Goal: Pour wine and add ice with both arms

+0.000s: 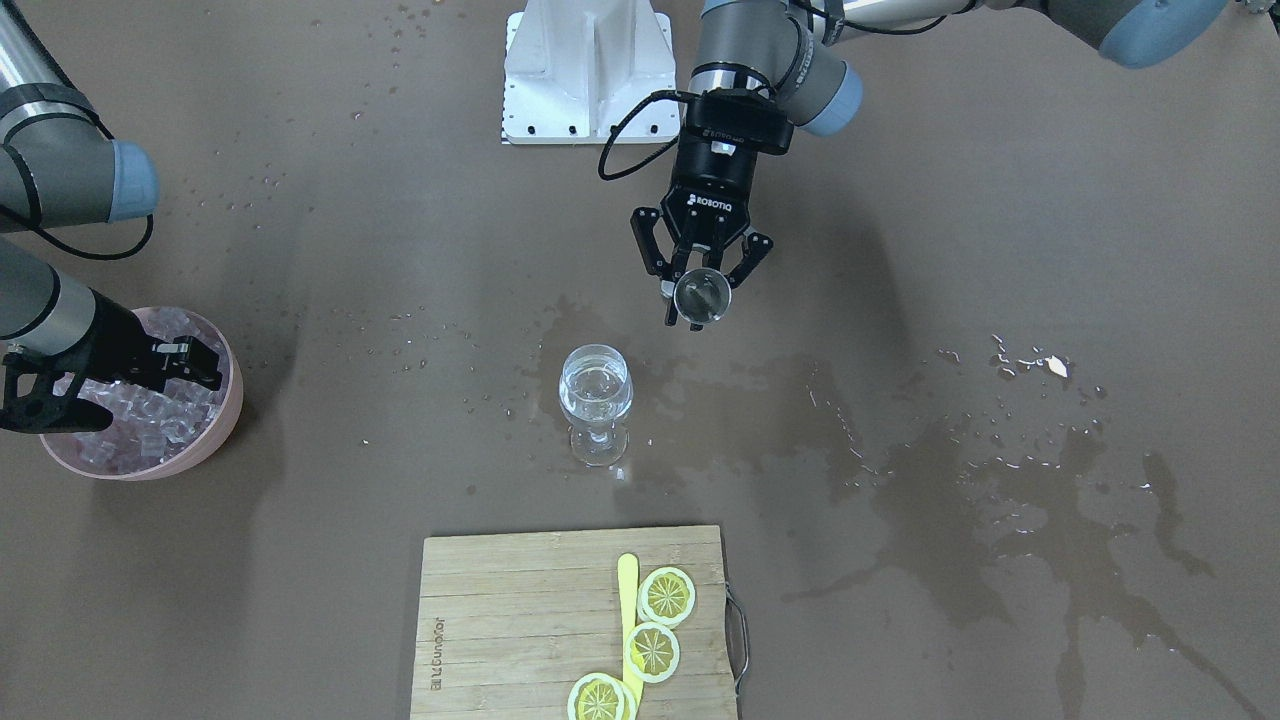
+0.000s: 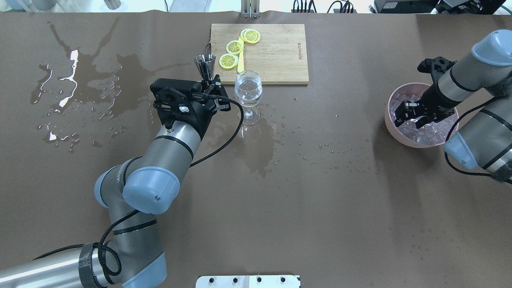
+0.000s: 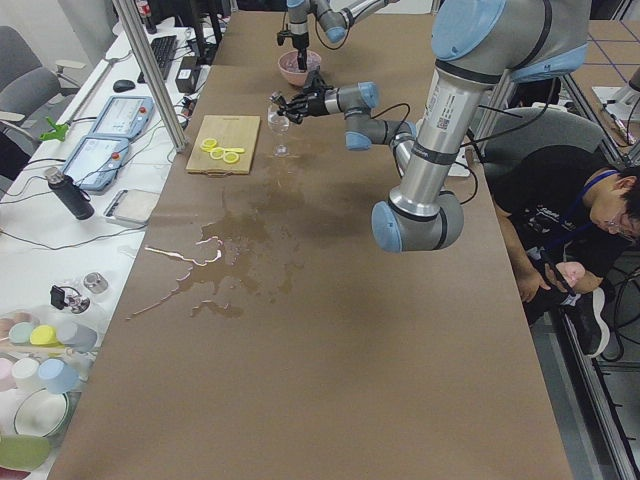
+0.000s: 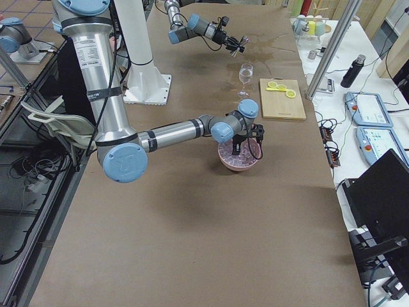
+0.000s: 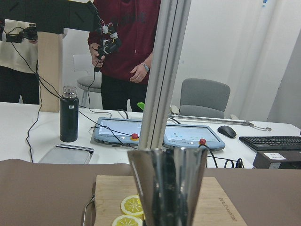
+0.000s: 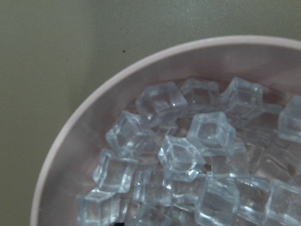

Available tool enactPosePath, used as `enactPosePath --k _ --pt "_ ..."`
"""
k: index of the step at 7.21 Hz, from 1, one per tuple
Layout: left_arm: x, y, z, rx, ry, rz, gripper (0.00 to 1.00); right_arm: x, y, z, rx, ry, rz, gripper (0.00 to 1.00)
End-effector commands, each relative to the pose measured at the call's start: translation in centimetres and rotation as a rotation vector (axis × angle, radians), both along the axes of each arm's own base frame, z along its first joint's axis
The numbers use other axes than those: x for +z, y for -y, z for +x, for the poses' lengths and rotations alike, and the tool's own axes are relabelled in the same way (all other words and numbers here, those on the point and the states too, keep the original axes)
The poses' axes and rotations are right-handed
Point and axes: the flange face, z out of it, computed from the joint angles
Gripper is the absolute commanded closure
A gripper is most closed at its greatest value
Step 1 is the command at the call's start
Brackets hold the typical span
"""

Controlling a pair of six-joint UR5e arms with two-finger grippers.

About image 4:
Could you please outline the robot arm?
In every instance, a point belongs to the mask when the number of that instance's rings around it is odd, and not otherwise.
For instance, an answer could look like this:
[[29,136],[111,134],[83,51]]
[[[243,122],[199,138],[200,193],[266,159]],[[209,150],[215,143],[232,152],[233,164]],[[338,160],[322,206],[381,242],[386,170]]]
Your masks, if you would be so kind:
[[197,3],[197,1],[164,1],[164,9],[170,23],[168,37],[172,44],[184,42],[195,37],[201,37],[211,40],[220,47],[224,46],[233,57],[235,57],[238,52],[243,53],[245,51],[245,45],[250,42],[250,38],[244,35],[238,40],[233,36],[229,36],[224,30],[224,27],[226,27],[229,22],[228,16],[219,17],[217,22],[208,22],[193,13],[189,20],[187,20],[181,14],[180,8],[192,3]]
[[[116,66],[116,48],[110,6],[118,14],[125,39],[130,71],[127,88],[121,87]],[[140,1],[53,1],[54,28],[72,39],[96,121],[93,140],[98,161],[113,181],[137,180],[148,165],[147,154],[201,136],[218,143],[239,145],[250,134],[258,116],[258,104],[242,100],[236,110],[223,117],[202,115],[185,122],[138,132],[128,122],[125,102],[164,105],[171,76],[159,72],[153,62]]]

